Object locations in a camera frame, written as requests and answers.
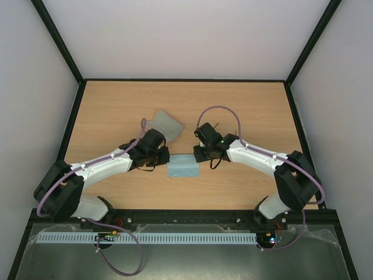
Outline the light blue cleaning cloth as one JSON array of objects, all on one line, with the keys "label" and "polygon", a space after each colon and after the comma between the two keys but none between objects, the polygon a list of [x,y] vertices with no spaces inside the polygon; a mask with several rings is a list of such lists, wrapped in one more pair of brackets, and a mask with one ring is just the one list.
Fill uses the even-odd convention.
[{"label": "light blue cleaning cloth", "polygon": [[171,155],[167,163],[167,175],[171,178],[198,177],[199,163],[193,154]]}]

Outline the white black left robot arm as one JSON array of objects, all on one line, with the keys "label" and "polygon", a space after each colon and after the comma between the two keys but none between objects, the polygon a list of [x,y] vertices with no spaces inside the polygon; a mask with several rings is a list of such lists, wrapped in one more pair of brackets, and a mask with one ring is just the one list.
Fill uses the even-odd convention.
[{"label": "white black left robot arm", "polygon": [[55,162],[34,192],[38,202],[37,215],[50,217],[54,222],[75,217],[102,220],[111,205],[102,197],[86,196],[88,187],[119,173],[140,169],[154,169],[170,160],[168,147],[123,144],[109,154],[93,160],[67,164]]}]

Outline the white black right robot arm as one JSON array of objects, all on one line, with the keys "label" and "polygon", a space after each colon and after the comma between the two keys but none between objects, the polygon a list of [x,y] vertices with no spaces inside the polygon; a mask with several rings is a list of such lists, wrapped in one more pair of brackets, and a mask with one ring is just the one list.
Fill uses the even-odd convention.
[{"label": "white black right robot arm", "polygon": [[225,137],[218,132],[195,131],[194,134],[200,141],[193,147],[198,163],[215,159],[239,163],[274,178],[277,192],[265,197],[254,209],[252,219],[262,229],[268,228],[280,214],[302,211],[321,190],[315,170],[301,152],[272,152],[250,145],[233,134]]}]

